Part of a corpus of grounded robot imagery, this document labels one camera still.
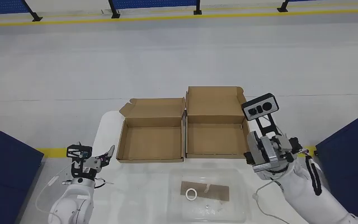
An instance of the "camera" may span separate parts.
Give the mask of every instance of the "camera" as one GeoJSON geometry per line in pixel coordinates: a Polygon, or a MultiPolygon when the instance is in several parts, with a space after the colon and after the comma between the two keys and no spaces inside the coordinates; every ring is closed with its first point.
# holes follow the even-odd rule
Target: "camera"
{"type": "Polygon", "coordinates": [[[279,106],[273,94],[265,94],[244,102],[241,108],[247,120],[254,120],[279,110],[279,106]]]}

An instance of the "open cardboard box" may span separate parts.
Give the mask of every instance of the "open cardboard box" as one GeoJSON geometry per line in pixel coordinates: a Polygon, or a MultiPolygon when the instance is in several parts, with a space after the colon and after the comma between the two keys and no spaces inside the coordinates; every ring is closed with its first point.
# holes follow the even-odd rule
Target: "open cardboard box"
{"type": "Polygon", "coordinates": [[[119,162],[182,162],[185,99],[131,99],[117,151],[119,162]]]}
{"type": "Polygon", "coordinates": [[[186,93],[186,157],[244,158],[248,123],[241,87],[189,87],[186,93]]]}

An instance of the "blue panel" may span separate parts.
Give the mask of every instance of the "blue panel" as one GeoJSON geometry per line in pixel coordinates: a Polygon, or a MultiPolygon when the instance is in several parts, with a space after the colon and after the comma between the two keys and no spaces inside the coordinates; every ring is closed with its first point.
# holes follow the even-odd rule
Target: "blue panel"
{"type": "Polygon", "coordinates": [[[1,173],[0,185],[27,191],[40,167],[43,153],[0,132],[1,173]]]}
{"type": "Polygon", "coordinates": [[[14,224],[27,192],[0,184],[1,224],[14,224]]]}
{"type": "Polygon", "coordinates": [[[358,119],[316,145],[331,193],[358,216],[358,119]]]}
{"type": "Polygon", "coordinates": [[[196,0],[113,0],[114,7],[123,8],[151,8],[173,6],[195,6],[196,0]]]}
{"type": "Polygon", "coordinates": [[[28,12],[20,0],[0,0],[0,14],[28,12]]]}

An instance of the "cardboard piece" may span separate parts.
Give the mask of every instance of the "cardboard piece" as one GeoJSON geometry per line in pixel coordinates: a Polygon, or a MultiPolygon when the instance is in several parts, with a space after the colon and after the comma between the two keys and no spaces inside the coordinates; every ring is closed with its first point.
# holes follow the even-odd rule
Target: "cardboard piece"
{"type": "Polygon", "coordinates": [[[182,162],[184,98],[130,99],[119,140],[119,162],[182,162]]]}
{"type": "MultiPolygon", "coordinates": [[[[208,185],[203,183],[182,181],[180,194],[185,195],[186,190],[189,188],[193,188],[196,190],[197,197],[222,200],[226,202],[230,200],[229,186],[222,186],[222,185],[215,185],[215,184],[208,185]]],[[[194,197],[195,192],[190,190],[188,192],[188,196],[194,197]]]]}
{"type": "Polygon", "coordinates": [[[186,157],[244,158],[248,123],[241,87],[189,87],[186,93],[186,157]]]}

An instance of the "yellow line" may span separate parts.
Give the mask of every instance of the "yellow line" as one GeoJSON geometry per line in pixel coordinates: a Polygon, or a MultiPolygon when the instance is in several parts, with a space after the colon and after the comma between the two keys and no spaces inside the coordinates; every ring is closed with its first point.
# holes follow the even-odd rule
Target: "yellow line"
{"type": "Polygon", "coordinates": [[[271,16],[302,16],[321,14],[343,14],[358,13],[357,10],[320,10],[307,12],[266,12],[266,13],[235,13],[235,14],[211,14],[211,15],[187,15],[187,16],[156,16],[140,18],[103,18],[95,20],[71,20],[71,21],[40,21],[40,22],[9,22],[0,23],[0,26],[25,26],[25,25],[54,25],[54,24],[89,24],[99,22],[132,22],[132,21],[153,21],[153,20],[185,20],[200,18],[230,18],[230,17],[271,17],[271,16]]]}
{"type": "MultiPolygon", "coordinates": [[[[334,6],[358,6],[358,3],[336,3],[336,4],[305,4],[292,6],[288,5],[287,8],[309,8],[309,7],[334,7],[334,6]]],[[[230,7],[230,8],[202,8],[202,11],[222,11],[222,10],[261,10],[265,8],[278,8],[280,6],[252,6],[252,7],[230,7]]],[[[166,12],[186,12],[193,10],[153,10],[151,13],[166,13],[166,12]]]]}
{"type": "MultiPolygon", "coordinates": [[[[313,157],[314,151],[317,149],[315,146],[305,146],[309,150],[309,154],[313,157]]],[[[66,158],[66,148],[37,148],[38,151],[44,154],[45,158],[66,158]]]]}
{"type": "MultiPolygon", "coordinates": [[[[309,151],[309,155],[310,156],[314,156],[314,151],[316,151],[317,149],[315,148],[315,146],[305,146],[306,149],[308,149],[309,151]]],[[[303,154],[298,154],[299,157],[305,157],[303,154]]]]}
{"type": "Polygon", "coordinates": [[[37,148],[46,158],[66,158],[66,148],[37,148]]]}
{"type": "MultiPolygon", "coordinates": [[[[43,18],[54,18],[54,17],[85,17],[85,16],[102,16],[101,13],[95,13],[95,14],[68,14],[68,15],[52,15],[52,16],[42,16],[39,13],[40,17],[43,18]]],[[[33,19],[32,16],[9,16],[9,17],[0,17],[0,20],[20,20],[20,19],[33,19]]]]}

